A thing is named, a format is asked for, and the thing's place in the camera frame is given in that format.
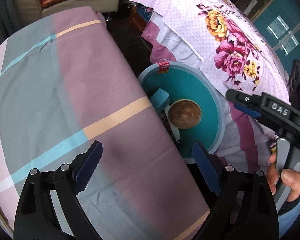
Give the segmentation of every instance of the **brown bowl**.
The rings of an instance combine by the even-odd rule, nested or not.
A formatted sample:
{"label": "brown bowl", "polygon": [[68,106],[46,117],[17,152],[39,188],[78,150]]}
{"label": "brown bowl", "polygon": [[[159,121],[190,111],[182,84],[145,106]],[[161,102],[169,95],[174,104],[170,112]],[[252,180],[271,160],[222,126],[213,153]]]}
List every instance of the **brown bowl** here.
{"label": "brown bowl", "polygon": [[190,129],[200,123],[202,111],[196,102],[189,99],[181,99],[172,104],[168,116],[175,127]]}

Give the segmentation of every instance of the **silver screw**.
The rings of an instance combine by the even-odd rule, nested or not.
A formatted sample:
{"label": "silver screw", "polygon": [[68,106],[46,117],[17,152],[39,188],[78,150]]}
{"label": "silver screw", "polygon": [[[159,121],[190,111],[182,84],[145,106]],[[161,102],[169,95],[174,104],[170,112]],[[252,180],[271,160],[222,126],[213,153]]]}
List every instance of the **silver screw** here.
{"label": "silver screw", "polygon": [[263,171],[257,170],[257,175],[260,176],[260,177],[262,177],[263,176]]}
{"label": "silver screw", "polygon": [[69,164],[63,164],[62,166],[61,166],[61,170],[62,171],[66,171],[67,169],[69,169],[70,168],[70,166],[69,166]]}
{"label": "silver screw", "polygon": [[31,175],[35,175],[37,172],[38,172],[37,169],[32,169],[32,170],[30,171],[30,174],[31,174]]}
{"label": "silver screw", "polygon": [[226,170],[231,172],[231,171],[234,171],[234,168],[232,166],[228,165],[228,166],[226,166]]}

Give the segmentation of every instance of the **teal trash can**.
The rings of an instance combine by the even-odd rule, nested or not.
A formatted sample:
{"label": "teal trash can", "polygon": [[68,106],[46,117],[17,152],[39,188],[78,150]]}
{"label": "teal trash can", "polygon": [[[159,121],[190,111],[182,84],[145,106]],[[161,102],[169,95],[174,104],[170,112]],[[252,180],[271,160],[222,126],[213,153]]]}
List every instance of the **teal trash can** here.
{"label": "teal trash can", "polygon": [[192,145],[196,141],[213,154],[220,146],[225,132],[224,113],[217,91],[206,77],[195,69],[178,62],[169,62],[167,73],[157,74],[159,65],[145,69],[138,80],[150,98],[159,88],[170,94],[170,105],[180,99],[196,102],[202,110],[201,122],[194,128],[181,130],[177,148],[187,164],[195,163]]}

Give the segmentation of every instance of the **sofa armrest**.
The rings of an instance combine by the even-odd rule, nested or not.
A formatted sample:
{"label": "sofa armrest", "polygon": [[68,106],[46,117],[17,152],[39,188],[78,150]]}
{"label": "sofa armrest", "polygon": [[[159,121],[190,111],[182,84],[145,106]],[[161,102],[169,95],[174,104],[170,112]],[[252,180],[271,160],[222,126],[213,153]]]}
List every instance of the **sofa armrest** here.
{"label": "sofa armrest", "polygon": [[13,0],[17,14],[24,26],[42,18],[40,0]]}

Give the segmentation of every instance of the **wooden floor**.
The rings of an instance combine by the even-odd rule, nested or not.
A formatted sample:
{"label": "wooden floor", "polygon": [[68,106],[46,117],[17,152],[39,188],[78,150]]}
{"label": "wooden floor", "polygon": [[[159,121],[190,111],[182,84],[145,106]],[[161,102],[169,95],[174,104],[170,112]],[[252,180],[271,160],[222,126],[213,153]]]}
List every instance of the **wooden floor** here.
{"label": "wooden floor", "polygon": [[112,21],[107,23],[107,28],[138,77],[143,70],[152,65],[149,61],[151,44],[141,38],[141,32],[129,24],[130,9],[120,7],[118,12],[111,15]]}

